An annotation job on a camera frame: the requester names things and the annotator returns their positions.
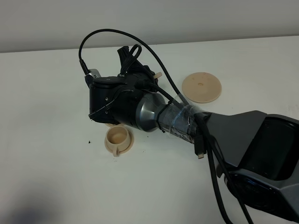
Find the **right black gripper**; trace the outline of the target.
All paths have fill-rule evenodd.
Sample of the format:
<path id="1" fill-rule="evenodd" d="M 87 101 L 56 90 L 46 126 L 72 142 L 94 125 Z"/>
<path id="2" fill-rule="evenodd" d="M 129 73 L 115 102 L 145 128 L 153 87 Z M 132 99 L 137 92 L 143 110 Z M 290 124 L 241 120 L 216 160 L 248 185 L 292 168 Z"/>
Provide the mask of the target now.
<path id="1" fill-rule="evenodd" d="M 142 73 L 145 74 L 152 83 L 157 84 L 157 78 L 154 78 L 155 73 L 150 70 L 149 66 L 142 65 L 137 59 L 142 52 L 141 46 L 133 46 L 129 50 L 128 46 L 124 46 L 117 50 L 120 62 L 121 70 L 120 77 L 125 77 L 128 74 Z"/>

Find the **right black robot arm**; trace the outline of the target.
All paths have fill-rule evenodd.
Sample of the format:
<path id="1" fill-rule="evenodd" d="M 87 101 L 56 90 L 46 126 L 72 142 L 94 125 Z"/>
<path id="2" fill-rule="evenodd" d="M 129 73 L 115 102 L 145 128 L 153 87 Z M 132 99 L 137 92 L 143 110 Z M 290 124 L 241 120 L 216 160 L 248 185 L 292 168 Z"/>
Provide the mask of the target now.
<path id="1" fill-rule="evenodd" d="M 194 145 L 208 156 L 212 185 L 220 213 L 224 208 L 217 179 L 224 177 L 249 223 L 247 207 L 298 222 L 299 122 L 260 111 L 236 115 L 203 112 L 183 96 L 174 99 L 157 84 L 154 73 L 138 61 L 141 46 L 118 50 L 121 71 L 101 77 L 82 63 L 90 90 L 89 118 L 149 132 L 160 129 Z"/>

